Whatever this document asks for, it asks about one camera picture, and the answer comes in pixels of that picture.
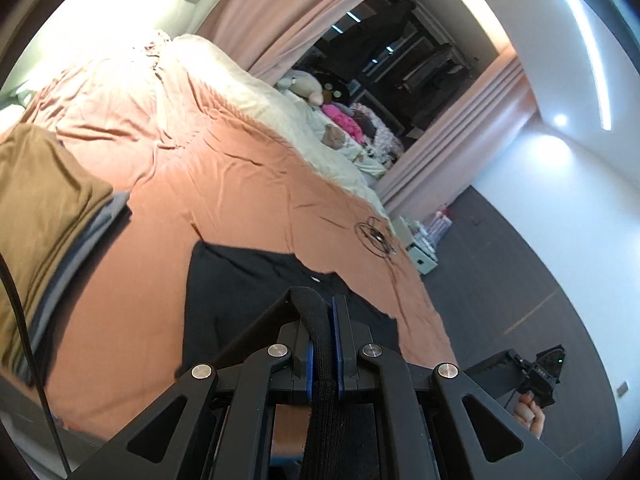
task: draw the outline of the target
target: white duvet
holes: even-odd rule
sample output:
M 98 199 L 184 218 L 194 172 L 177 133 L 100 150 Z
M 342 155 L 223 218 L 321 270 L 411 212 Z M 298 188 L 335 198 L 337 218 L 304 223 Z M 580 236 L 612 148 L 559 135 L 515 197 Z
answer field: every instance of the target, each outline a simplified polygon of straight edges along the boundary
M 388 218 L 380 199 L 367 186 L 358 168 L 320 142 L 318 133 L 309 125 L 304 108 L 295 100 L 249 75 L 213 43 L 199 36 L 179 36 L 165 48 L 171 49 L 193 76 L 289 141 L 318 174 L 363 198 L 377 213 Z
M 322 136 L 324 136 L 324 129 L 328 124 L 340 128 L 322 113 L 320 108 L 310 105 L 302 97 L 298 97 L 289 90 L 280 90 L 280 92 L 295 105 L 301 117 L 306 121 L 306 124 L 311 128 L 318 140 L 321 140 Z M 372 181 L 375 182 L 386 173 L 386 168 L 367 155 L 364 148 L 353 140 L 347 132 L 344 132 L 344 144 L 335 151 L 345 156 L 347 160 L 351 161 L 356 168 L 364 173 L 365 179 L 369 175 L 372 177 Z

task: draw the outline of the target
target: folded gray cloth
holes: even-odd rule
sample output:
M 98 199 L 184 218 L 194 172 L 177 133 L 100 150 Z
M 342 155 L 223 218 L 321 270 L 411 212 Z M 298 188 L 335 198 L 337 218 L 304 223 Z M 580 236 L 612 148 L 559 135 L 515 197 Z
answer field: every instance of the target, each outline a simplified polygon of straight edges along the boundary
M 346 114 L 349 117 L 353 117 L 353 110 L 351 110 L 351 108 L 349 108 L 348 106 L 345 106 L 342 103 L 338 103 L 336 101 L 332 101 L 331 104 L 338 108 L 338 110 L 340 110 L 343 114 Z
M 96 213 L 60 261 L 38 303 L 29 327 L 29 339 L 34 353 L 67 285 L 100 238 L 125 208 L 128 199 L 128 192 L 114 193 L 113 198 Z M 24 382 L 31 383 L 31 373 L 24 355 L 20 359 L 16 374 Z
M 361 114 L 360 112 L 355 112 L 353 114 L 353 120 L 356 121 L 362 133 L 369 137 L 370 140 L 376 138 L 376 127 L 371 122 L 366 115 Z

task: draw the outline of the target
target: metal screw cap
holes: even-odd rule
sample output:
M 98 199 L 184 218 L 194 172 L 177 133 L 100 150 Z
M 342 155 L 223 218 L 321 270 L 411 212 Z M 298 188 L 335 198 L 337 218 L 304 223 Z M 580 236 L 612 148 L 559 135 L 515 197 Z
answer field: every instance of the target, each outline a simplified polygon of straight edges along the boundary
M 438 366 L 438 373 L 446 379 L 453 379 L 458 374 L 458 367 L 451 363 L 444 363 Z
M 211 367 L 209 365 L 195 365 L 191 369 L 191 375 L 196 379 L 206 379 L 211 375 Z
M 276 343 L 275 345 L 271 345 L 267 352 L 271 357 L 282 357 L 283 355 L 287 355 L 289 349 L 280 343 Z
M 367 357 L 378 357 L 382 354 L 382 348 L 380 348 L 380 345 L 368 343 L 362 347 L 362 353 Z

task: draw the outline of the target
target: human hand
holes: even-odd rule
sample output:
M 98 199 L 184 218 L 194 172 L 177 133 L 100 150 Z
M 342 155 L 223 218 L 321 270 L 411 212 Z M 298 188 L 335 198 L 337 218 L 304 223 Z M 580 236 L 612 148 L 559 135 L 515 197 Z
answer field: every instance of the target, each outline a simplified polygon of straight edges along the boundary
M 513 418 L 527 428 L 536 438 L 540 438 L 540 435 L 542 435 L 542 429 L 545 427 L 545 414 L 535 403 L 533 395 L 530 393 L 522 394 L 518 398 Z

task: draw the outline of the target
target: black strap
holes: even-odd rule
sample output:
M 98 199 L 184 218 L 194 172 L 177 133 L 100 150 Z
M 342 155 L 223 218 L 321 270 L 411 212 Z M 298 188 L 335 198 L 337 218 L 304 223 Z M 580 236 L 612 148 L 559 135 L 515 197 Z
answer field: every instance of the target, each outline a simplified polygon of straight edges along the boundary
M 244 362 L 257 349 L 275 342 L 280 327 L 301 319 L 314 343 L 311 418 L 300 480 L 334 480 L 344 449 L 349 410 L 338 402 L 334 346 L 328 305 L 313 289 L 294 286 L 216 358 L 224 368 Z

